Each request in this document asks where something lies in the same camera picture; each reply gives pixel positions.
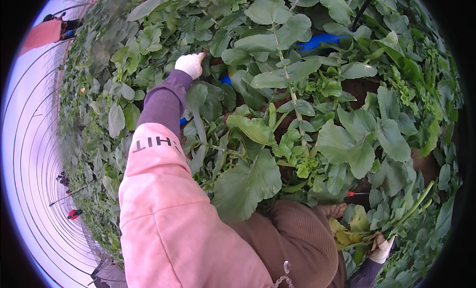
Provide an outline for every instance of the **pink jacket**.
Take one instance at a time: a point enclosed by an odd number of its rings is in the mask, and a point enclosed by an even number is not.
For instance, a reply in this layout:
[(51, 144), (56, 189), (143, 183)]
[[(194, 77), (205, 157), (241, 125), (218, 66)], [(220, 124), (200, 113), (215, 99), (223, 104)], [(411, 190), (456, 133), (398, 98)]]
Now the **pink jacket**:
[(163, 125), (135, 131), (119, 203), (130, 288), (272, 287), (263, 262), (219, 219), (179, 139)]

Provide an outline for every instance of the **white glove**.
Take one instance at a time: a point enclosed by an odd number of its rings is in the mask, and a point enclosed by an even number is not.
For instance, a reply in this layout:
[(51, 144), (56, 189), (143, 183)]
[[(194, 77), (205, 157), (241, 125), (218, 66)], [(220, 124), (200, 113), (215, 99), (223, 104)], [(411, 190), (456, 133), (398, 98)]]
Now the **white glove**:
[(392, 237), (389, 241), (385, 240), (385, 237), (379, 233), (375, 237), (374, 244), (372, 246), (372, 254), (369, 256), (370, 260), (376, 263), (384, 263), (390, 254), (390, 249), (392, 248), (393, 240), (395, 237)]
[(206, 53), (181, 56), (175, 62), (175, 69), (181, 70), (196, 80), (202, 75), (202, 61), (207, 56)]

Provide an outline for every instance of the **bare soil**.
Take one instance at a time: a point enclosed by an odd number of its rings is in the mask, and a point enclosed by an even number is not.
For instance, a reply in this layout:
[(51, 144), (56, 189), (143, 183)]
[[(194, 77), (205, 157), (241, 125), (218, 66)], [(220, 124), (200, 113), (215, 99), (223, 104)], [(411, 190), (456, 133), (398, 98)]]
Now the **bare soil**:
[(357, 110), (365, 104), (367, 92), (377, 93), (380, 80), (376, 78), (345, 80), (341, 83), (342, 90), (352, 94), (357, 101), (350, 102), (350, 106)]

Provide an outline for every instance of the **worker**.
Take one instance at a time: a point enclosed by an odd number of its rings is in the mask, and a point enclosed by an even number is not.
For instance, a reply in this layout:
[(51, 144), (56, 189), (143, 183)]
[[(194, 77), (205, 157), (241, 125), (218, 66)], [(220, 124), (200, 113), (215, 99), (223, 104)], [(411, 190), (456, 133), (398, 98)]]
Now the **worker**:
[(43, 18), (43, 22), (51, 20), (60, 20), (61, 21), (61, 32), (60, 32), (60, 41), (73, 38), (76, 35), (76, 29), (78, 29), (83, 24), (83, 19), (76, 19), (71, 21), (64, 21), (63, 16), (66, 15), (66, 12), (63, 12), (61, 16), (54, 16), (53, 14), (48, 14)]
[(56, 177), (56, 180), (60, 179), (64, 175), (65, 175), (65, 172), (62, 171), (60, 174), (58, 174), (58, 176)]
[(68, 213), (68, 219), (69, 220), (75, 220), (77, 219), (81, 214), (83, 213), (82, 209), (72, 209)]
[(69, 179), (66, 176), (61, 176), (59, 182), (69, 188)]
[(128, 286), (207, 288), (373, 287), (393, 243), (376, 248), (346, 281), (327, 219), (345, 204), (308, 208), (278, 200), (226, 225), (192, 178), (180, 146), (185, 92), (205, 53), (181, 56), (144, 100), (119, 187), (122, 255)]

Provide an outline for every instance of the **yellow leaf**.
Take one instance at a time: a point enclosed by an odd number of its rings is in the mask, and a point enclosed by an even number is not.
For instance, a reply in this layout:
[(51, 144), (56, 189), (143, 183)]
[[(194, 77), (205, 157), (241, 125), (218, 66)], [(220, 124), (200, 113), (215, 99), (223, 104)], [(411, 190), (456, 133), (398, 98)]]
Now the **yellow leaf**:
[(354, 214), (350, 220), (351, 232), (366, 232), (369, 231), (367, 213), (360, 204), (357, 204), (354, 209)]
[(327, 221), (329, 222), (330, 231), (332, 232), (334, 237), (336, 236), (337, 231), (339, 231), (339, 230), (346, 231), (346, 228), (342, 224), (340, 224), (336, 219), (329, 218), (329, 220), (327, 220)]
[(336, 232), (336, 238), (337, 238), (337, 241), (341, 243), (344, 247), (347, 247), (348, 245), (351, 244), (349, 240), (349, 236), (341, 230)]
[(359, 243), (363, 237), (365, 237), (365, 234), (359, 234), (359, 233), (341, 231), (341, 230), (338, 230), (336, 232), (337, 241), (341, 243), (342, 245), (344, 245), (344, 247)]
[(337, 251), (340, 251), (340, 249), (342, 249), (343, 247), (345, 247), (344, 245), (341, 245), (339, 243), (336, 243), (336, 247), (337, 247)]

